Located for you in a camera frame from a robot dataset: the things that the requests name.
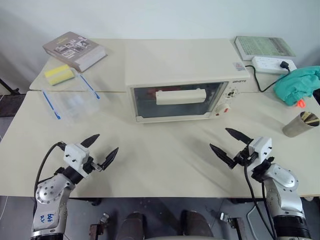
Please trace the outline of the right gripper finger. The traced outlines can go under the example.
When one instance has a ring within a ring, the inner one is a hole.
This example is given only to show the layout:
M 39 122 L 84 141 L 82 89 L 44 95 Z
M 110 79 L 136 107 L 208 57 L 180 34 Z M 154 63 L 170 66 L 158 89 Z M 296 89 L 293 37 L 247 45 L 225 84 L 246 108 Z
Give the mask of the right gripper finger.
M 225 128 L 225 130 L 236 140 L 241 141 L 246 145 L 251 143 L 251 138 L 246 136 L 244 133 L 233 128 Z
M 213 145 L 213 144 L 209 144 L 211 150 L 215 153 L 215 155 L 221 159 L 224 163 L 227 164 L 227 166 L 230 168 L 230 169 L 233 169 L 236 165 L 236 162 L 231 159 L 230 157 L 227 156 L 227 153 L 224 152 L 222 149 L 220 149 L 219 147 Z

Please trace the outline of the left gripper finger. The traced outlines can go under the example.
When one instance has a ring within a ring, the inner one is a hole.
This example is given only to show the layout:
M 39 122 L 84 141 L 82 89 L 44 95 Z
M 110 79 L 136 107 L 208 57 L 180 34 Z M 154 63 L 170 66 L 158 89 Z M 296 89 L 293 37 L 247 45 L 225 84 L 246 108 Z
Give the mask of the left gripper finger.
M 101 169 L 104 171 L 115 159 L 117 153 L 118 153 L 119 147 L 115 148 L 112 152 L 110 152 L 106 158 L 105 161 L 100 165 Z
M 89 148 L 100 136 L 100 134 L 94 134 L 88 138 L 86 138 L 85 140 L 83 140 L 80 144 L 84 147 L 84 148 Z

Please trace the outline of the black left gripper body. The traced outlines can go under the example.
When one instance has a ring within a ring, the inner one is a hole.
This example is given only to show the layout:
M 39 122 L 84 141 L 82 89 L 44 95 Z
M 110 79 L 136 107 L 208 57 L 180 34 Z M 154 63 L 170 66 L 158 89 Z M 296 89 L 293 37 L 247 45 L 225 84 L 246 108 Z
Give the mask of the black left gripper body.
M 94 162 L 94 159 L 89 156 L 86 163 L 83 165 L 82 169 L 85 173 L 90 174 L 92 171 L 102 171 L 102 167 Z

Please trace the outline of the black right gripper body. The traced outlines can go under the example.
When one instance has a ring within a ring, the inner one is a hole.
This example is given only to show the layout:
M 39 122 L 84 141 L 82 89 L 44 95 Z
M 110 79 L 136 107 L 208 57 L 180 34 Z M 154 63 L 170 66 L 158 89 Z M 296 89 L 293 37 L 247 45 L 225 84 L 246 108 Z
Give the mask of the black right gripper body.
M 241 166 L 249 166 L 251 165 L 255 159 L 258 158 L 258 153 L 253 151 L 250 153 L 249 145 L 247 145 L 243 150 L 241 150 L 234 158 L 236 164 Z

